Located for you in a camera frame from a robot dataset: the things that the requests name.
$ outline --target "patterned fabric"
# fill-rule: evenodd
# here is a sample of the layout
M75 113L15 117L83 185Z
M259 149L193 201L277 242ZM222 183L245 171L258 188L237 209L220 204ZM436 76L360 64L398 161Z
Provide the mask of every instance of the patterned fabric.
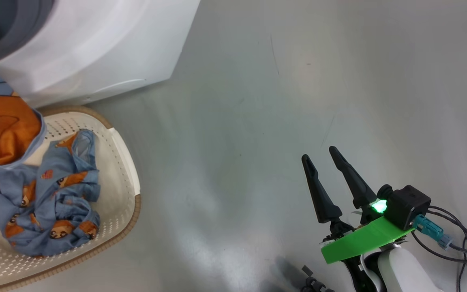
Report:
M51 256L95 238L100 194L94 134L50 143L39 167L0 167L0 231L19 253Z
M40 146L45 133L41 114L0 78L0 166L21 164Z

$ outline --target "green 3d printed part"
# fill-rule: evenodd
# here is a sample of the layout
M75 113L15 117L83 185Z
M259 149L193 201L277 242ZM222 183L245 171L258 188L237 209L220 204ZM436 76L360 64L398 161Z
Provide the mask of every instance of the green 3d printed part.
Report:
M322 254L328 264L368 253L376 248L394 242L413 231L402 231L380 217L360 229L336 240L322 248Z

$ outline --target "gray floor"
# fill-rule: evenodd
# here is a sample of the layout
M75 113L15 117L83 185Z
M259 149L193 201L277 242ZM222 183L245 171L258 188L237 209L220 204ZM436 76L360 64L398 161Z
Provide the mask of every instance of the gray floor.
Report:
M202 0L169 81L90 106L130 148L140 220L23 291L295 291L304 264L352 291L300 163L350 214L330 145L375 191L415 185L467 224L467 2ZM454 290L455 265L405 246Z

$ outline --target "basket rim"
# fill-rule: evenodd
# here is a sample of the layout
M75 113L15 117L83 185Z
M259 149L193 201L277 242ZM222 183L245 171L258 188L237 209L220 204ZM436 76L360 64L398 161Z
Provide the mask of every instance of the basket rim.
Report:
M54 114L60 114L60 113L68 113L68 112L79 112L79 113L84 113L87 115L92 116L93 118L96 118L99 122L104 124L104 126L107 129L113 128L111 126L111 123L107 121L102 115L97 113L96 111L93 111L92 109L89 109L88 107L82 107L82 106L67 106L67 107L58 107L58 108L50 108L50 109L39 109L39 112L44 116L50 116ZM138 218L139 218L139 213L141 210L141 196L140 194L137 194L135 196L135 210L133 211L133 215L131 216L131 219L127 223L126 227L120 231L117 235L114 237L110 238L106 242L100 244L99 246L83 253L82 255L79 255L78 257L75 257L69 261L66 261L62 264L59 264L58 266L54 266L53 268L49 268L47 270L44 270L42 272L39 272L37 274L24 277L22 279L12 281L7 284L0 285L0 292L7 292L10 290L14 290L17 288L24 287L28 284L35 283L37 281L40 281L42 279L45 279L47 277L50 277L52 275L58 274L64 270L67 270L68 268L72 268L73 266L76 266L94 256L97 254L105 251L106 249L110 248L111 246L117 244L120 242L124 237L126 237L133 227L136 225Z

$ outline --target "white laundry basket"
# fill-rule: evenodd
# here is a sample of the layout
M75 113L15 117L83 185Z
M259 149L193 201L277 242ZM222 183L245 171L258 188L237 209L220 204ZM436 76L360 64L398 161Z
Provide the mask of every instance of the white laundry basket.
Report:
M141 200L135 165L122 137L109 122L86 107L63 107L43 114L48 133L27 164L39 165L51 141L61 140L79 129L96 134L96 166L102 187L98 201L92 206L100 214L100 230L87 244L46 258L16 253L0 234L0 291L39 281L93 257L124 238L139 216Z

